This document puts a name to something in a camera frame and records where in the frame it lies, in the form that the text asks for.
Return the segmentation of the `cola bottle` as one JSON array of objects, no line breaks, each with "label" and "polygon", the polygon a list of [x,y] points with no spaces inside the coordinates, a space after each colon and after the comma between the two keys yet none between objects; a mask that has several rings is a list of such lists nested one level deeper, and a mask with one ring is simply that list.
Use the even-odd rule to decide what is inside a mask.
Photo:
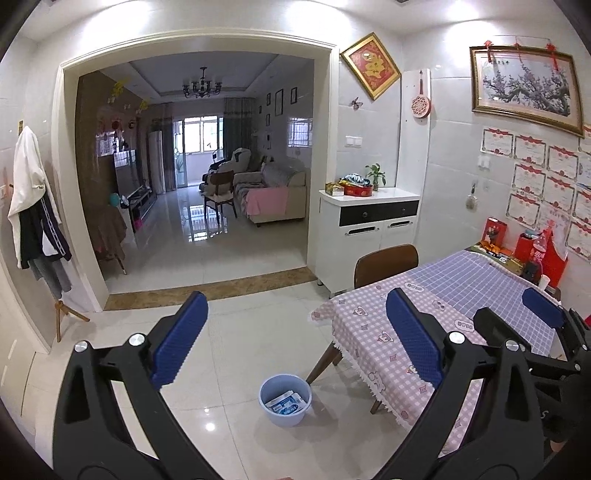
[{"label": "cola bottle", "polygon": [[535,285],[539,283],[543,274],[543,262],[552,236],[552,229],[546,228],[533,240],[529,259],[524,268],[524,278]]}]

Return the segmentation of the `pink checkered tablecloth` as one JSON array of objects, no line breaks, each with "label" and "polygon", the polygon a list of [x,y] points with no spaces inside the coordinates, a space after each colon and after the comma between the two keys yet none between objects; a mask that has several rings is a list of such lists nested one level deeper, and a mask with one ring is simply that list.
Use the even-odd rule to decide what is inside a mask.
[{"label": "pink checkered tablecloth", "polygon": [[312,323],[329,325],[342,356],[405,430],[418,421],[434,388],[419,376],[394,331],[386,312],[388,294],[400,288],[419,311],[433,315],[446,332],[458,331],[474,344],[484,341],[474,327],[475,315],[464,316],[409,272],[339,295],[310,314]]}]

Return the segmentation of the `purple grid table mat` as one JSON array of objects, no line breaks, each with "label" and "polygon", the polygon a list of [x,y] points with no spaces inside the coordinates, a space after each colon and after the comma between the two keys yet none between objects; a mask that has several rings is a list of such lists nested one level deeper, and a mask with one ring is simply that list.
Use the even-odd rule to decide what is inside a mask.
[{"label": "purple grid table mat", "polygon": [[487,257],[462,250],[409,275],[468,318],[490,308],[529,342],[533,353],[550,354],[554,331],[522,302],[529,284]]}]

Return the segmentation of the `black chandelier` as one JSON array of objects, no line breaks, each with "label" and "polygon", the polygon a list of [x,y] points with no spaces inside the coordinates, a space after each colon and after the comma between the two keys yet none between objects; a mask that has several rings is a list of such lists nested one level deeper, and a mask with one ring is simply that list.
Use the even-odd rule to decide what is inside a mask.
[{"label": "black chandelier", "polygon": [[222,82],[212,81],[206,76],[207,66],[200,68],[200,78],[190,80],[182,85],[182,94],[185,98],[204,99],[221,95]]}]

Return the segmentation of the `white black sideboard cabinet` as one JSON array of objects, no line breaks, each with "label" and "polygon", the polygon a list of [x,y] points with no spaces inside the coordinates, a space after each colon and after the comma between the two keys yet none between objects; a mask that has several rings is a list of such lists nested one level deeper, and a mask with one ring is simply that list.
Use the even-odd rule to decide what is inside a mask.
[{"label": "white black sideboard cabinet", "polygon": [[318,195],[312,271],[331,294],[353,289],[356,263],[363,256],[415,240],[418,194],[391,187],[369,197]]}]

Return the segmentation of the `living room wooden chair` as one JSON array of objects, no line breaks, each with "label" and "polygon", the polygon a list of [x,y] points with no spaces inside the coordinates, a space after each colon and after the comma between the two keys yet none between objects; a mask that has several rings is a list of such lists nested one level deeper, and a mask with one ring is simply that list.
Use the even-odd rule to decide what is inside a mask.
[{"label": "living room wooden chair", "polygon": [[217,225],[221,225],[224,205],[229,205],[235,217],[238,217],[233,181],[235,181],[235,171],[233,170],[214,172],[208,177],[208,184],[204,190],[204,207],[214,210]]}]

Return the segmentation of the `hanging clothes on rack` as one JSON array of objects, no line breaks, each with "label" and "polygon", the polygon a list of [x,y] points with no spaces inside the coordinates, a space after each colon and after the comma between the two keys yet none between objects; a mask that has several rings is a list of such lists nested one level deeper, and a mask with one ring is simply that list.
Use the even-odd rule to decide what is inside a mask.
[{"label": "hanging clothes on rack", "polygon": [[57,301],[72,288],[63,264],[72,255],[41,158],[38,139],[27,126],[13,159],[13,194],[8,211],[17,266],[42,279]]}]

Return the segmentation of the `gold framed red picture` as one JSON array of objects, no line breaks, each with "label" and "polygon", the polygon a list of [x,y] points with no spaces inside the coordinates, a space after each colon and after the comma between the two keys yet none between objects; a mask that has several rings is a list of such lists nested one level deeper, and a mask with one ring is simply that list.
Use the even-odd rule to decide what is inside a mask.
[{"label": "gold framed red picture", "polygon": [[376,101],[402,77],[399,67],[375,32],[343,50],[339,56],[372,101]]}]

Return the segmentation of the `wooden table leg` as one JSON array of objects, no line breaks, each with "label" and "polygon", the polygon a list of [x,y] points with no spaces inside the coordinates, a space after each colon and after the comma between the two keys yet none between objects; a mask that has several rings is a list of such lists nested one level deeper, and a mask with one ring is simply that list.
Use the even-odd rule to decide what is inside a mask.
[{"label": "wooden table leg", "polygon": [[339,362],[342,360],[342,352],[339,350],[337,346],[335,346],[334,342],[329,343],[328,348],[325,349],[324,354],[320,360],[318,360],[315,367],[311,370],[311,373],[308,374],[308,377],[305,379],[308,384],[313,383],[315,380],[320,377],[322,373],[325,372],[329,366],[337,366]]}]

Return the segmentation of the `brown wooden chair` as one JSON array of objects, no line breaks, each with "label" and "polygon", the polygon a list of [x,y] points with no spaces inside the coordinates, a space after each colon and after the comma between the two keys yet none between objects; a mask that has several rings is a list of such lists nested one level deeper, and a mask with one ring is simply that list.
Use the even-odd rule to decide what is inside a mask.
[{"label": "brown wooden chair", "polygon": [[403,244],[369,253],[358,260],[353,271],[353,288],[358,289],[412,270],[419,265],[419,253]]}]

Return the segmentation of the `white paper cup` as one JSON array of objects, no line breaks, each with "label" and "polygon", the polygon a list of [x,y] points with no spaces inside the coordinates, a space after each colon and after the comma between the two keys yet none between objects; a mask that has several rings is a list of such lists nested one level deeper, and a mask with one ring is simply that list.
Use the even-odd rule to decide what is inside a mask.
[{"label": "white paper cup", "polygon": [[538,283],[538,288],[541,291],[545,291],[548,288],[549,284],[550,284],[550,278],[547,275],[542,275],[540,277],[540,280]]}]

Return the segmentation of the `beige sofa pink blanket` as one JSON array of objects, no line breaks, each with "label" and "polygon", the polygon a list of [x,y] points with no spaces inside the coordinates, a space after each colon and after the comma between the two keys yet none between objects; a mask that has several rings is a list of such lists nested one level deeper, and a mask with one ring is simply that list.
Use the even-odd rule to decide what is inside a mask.
[{"label": "beige sofa pink blanket", "polygon": [[263,163],[259,171],[235,175],[235,197],[256,225],[304,220],[308,213],[308,172],[290,163]]}]

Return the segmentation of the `red round wall ornament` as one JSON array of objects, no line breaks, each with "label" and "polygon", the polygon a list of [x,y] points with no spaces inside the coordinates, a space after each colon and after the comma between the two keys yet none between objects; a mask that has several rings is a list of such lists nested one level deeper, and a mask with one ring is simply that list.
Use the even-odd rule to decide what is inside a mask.
[{"label": "red round wall ornament", "polygon": [[415,118],[423,119],[431,113],[431,100],[425,94],[424,74],[420,71],[419,92],[411,101],[411,112]]}]

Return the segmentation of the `light blue trash bin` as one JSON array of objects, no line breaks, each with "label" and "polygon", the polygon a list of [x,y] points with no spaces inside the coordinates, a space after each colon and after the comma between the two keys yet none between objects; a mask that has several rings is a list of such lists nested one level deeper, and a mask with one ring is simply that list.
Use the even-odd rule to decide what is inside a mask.
[{"label": "light blue trash bin", "polygon": [[259,405],[270,422],[279,427],[294,427],[311,408],[311,386],[293,374],[277,374],[259,388]]}]

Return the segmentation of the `potted green plant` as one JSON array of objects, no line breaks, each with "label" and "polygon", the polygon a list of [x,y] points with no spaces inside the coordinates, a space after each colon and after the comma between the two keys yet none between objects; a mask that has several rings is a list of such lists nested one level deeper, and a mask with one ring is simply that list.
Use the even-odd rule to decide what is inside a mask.
[{"label": "potted green plant", "polygon": [[378,191],[381,186],[386,185],[386,174],[379,163],[367,165],[366,169],[367,178],[370,180],[370,183],[372,183],[374,191]]}]

